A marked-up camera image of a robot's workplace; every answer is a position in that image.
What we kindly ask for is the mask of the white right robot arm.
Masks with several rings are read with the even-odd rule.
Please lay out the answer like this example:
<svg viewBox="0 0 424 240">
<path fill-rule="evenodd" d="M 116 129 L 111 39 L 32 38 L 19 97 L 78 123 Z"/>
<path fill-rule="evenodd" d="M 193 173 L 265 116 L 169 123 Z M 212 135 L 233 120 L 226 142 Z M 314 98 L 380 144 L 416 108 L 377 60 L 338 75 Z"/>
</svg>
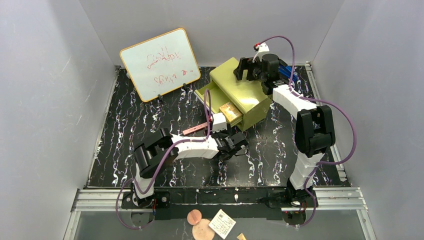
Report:
<svg viewBox="0 0 424 240">
<path fill-rule="evenodd" d="M 332 110 L 327 105 L 316 105 L 294 91 L 294 67 L 287 65 L 273 53 L 261 57 L 241 58 L 233 71 L 238 81 L 261 83 L 265 95 L 286 109 L 296 120 L 294 142 L 298 149 L 293 173 L 284 191 L 269 192 L 259 203 L 316 204 L 312 179 L 327 149 L 335 144 Z"/>
</svg>

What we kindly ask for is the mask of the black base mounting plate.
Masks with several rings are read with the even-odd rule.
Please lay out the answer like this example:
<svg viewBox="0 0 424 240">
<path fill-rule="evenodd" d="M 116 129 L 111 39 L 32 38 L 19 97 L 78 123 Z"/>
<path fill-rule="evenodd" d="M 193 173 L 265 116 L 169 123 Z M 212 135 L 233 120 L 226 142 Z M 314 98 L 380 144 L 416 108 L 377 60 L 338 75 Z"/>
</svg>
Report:
<svg viewBox="0 0 424 240">
<path fill-rule="evenodd" d="M 260 187 L 158 187 L 153 195 L 136 197 L 125 191 L 120 204 L 125 210 L 153 210 L 157 221 L 183 219 L 197 209 L 207 219 L 223 210 L 233 219 L 283 219 L 286 212 L 301 212 L 318 206 L 315 191 L 292 192 L 284 186 Z"/>
</svg>

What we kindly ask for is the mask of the aluminium right side rail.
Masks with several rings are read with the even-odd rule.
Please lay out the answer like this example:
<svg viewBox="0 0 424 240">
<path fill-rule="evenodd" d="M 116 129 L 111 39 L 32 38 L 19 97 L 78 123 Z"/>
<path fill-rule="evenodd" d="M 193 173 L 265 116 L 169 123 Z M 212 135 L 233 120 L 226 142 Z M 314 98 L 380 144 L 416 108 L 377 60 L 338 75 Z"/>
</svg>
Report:
<svg viewBox="0 0 424 240">
<path fill-rule="evenodd" d="M 312 65 L 309 61 L 305 63 L 306 73 L 308 75 L 309 83 L 312 87 L 313 97 L 312 101 L 315 101 L 317 110 L 314 113 L 310 113 L 309 121 L 316 120 L 320 124 L 320 128 L 314 130 L 314 136 L 311 138 L 310 147 L 315 151 L 318 150 L 331 150 L 333 162 L 323 162 L 324 165 L 336 167 L 340 181 L 344 185 L 349 185 L 348 178 L 345 173 L 343 164 L 341 164 L 341 155 L 335 146 L 336 135 L 333 121 L 333 112 L 330 106 L 326 105 L 320 98 L 318 88 L 315 83 L 315 77 L 312 71 Z"/>
</svg>

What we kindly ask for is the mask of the pink flat makeup box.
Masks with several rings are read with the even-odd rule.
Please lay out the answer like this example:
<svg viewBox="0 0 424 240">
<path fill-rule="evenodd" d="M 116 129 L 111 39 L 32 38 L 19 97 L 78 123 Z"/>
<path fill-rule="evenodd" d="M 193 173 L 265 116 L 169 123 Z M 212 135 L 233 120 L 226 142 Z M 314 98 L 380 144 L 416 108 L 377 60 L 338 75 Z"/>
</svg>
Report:
<svg viewBox="0 0 424 240">
<path fill-rule="evenodd" d="M 203 130 L 203 129 L 207 128 L 207 127 L 208 127 L 208 123 L 207 122 L 204 122 L 202 124 L 193 126 L 193 127 L 188 128 L 186 130 L 183 130 L 182 133 L 183 133 L 184 136 L 187 136 L 187 135 L 193 134 L 195 132 L 198 132 L 200 130 Z"/>
</svg>

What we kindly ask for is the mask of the whiteboard with orange frame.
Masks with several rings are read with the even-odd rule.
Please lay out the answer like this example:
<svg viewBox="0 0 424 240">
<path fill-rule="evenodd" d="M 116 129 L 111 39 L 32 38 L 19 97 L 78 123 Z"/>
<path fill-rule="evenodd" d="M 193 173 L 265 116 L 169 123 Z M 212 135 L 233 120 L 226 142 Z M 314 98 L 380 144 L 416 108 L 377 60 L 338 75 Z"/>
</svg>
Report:
<svg viewBox="0 0 424 240">
<path fill-rule="evenodd" d="M 126 47 L 119 56 L 145 103 L 197 81 L 201 76 L 183 28 Z"/>
</svg>

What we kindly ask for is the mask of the large pink round pad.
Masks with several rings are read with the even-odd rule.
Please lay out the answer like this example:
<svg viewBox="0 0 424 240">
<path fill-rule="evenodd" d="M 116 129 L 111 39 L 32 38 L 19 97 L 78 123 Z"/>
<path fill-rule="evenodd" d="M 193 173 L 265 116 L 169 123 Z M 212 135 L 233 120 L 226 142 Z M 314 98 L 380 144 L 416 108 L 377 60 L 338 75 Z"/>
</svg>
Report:
<svg viewBox="0 0 424 240">
<path fill-rule="evenodd" d="M 201 219 L 192 227 L 192 235 L 195 240 L 212 240 L 215 237 L 216 233 L 209 227 L 210 222 L 208 219 Z"/>
</svg>

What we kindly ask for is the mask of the blue object behind box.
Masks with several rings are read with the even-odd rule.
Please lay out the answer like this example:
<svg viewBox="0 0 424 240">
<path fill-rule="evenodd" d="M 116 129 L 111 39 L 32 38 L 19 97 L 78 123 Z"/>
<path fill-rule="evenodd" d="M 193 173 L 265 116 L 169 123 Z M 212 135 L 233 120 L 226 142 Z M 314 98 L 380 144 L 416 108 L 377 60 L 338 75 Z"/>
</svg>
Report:
<svg viewBox="0 0 424 240">
<path fill-rule="evenodd" d="M 290 65 L 279 65 L 279 73 L 287 80 L 290 79 L 292 73 L 292 67 Z"/>
</svg>

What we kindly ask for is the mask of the white printed paper card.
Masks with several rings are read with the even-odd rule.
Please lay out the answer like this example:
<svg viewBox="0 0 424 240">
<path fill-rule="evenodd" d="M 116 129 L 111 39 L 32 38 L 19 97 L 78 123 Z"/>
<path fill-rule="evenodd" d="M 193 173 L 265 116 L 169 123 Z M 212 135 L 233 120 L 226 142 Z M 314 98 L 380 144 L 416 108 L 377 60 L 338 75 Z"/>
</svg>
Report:
<svg viewBox="0 0 424 240">
<path fill-rule="evenodd" d="M 236 221 L 222 209 L 219 209 L 208 224 L 208 226 L 223 240 L 226 239 L 235 225 Z"/>
</svg>

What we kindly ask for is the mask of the small tan wood piece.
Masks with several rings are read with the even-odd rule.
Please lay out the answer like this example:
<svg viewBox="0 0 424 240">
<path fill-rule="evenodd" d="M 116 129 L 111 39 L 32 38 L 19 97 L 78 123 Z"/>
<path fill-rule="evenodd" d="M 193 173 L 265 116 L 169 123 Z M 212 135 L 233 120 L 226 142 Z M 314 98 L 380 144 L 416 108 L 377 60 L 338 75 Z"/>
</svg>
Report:
<svg viewBox="0 0 424 240">
<path fill-rule="evenodd" d="M 243 233 L 240 233 L 240 234 L 237 236 L 237 239 L 238 239 L 238 240 L 247 240 Z"/>
</svg>

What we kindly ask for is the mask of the small pink round pad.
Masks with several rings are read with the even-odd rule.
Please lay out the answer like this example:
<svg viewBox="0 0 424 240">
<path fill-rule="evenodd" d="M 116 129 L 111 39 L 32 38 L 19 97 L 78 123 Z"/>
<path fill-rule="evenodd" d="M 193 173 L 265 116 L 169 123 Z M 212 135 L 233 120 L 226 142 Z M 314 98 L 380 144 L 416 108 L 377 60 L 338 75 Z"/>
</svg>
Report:
<svg viewBox="0 0 424 240">
<path fill-rule="evenodd" d="M 202 213 L 198 209 L 193 209 L 187 214 L 187 222 L 195 226 L 202 220 Z"/>
</svg>

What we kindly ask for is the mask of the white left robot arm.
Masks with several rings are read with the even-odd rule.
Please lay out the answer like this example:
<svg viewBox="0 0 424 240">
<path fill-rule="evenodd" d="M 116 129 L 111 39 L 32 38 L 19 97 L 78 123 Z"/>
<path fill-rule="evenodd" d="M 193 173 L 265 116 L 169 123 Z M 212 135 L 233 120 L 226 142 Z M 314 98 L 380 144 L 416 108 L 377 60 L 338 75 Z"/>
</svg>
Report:
<svg viewBox="0 0 424 240">
<path fill-rule="evenodd" d="M 146 208 L 160 201 L 154 184 L 158 175 L 175 160 L 207 159 L 223 162 L 248 150 L 249 143 L 241 132 L 219 130 L 207 136 L 189 137 L 162 128 L 133 148 L 136 173 L 128 180 L 131 190 L 122 198 L 124 209 Z"/>
</svg>

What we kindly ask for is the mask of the aluminium frame rail front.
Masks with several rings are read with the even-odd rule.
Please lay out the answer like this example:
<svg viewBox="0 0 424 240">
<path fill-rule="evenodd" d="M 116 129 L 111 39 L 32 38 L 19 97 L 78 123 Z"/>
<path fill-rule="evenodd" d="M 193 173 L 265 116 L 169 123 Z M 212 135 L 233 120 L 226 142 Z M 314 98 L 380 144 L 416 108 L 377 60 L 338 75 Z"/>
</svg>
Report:
<svg viewBox="0 0 424 240">
<path fill-rule="evenodd" d="M 252 205 L 257 199 L 254 193 L 259 188 L 161 188 L 155 192 L 170 193 L 170 199 L 182 206 Z M 359 187 L 315 187 L 318 210 L 367 210 L 368 206 Z M 119 189 L 79 189 L 76 192 L 71 211 L 110 212 L 116 203 L 121 206 L 123 196 Z"/>
</svg>

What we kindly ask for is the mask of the orange makeup box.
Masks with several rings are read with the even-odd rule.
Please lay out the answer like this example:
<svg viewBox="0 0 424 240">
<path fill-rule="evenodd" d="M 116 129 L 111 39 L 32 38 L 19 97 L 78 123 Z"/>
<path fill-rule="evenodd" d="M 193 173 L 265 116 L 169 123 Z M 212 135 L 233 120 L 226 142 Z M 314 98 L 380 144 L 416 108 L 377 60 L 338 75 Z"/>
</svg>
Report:
<svg viewBox="0 0 424 240">
<path fill-rule="evenodd" d="M 243 117 L 243 114 L 230 101 L 220 106 L 219 111 L 223 113 L 229 123 L 236 122 Z"/>
</svg>

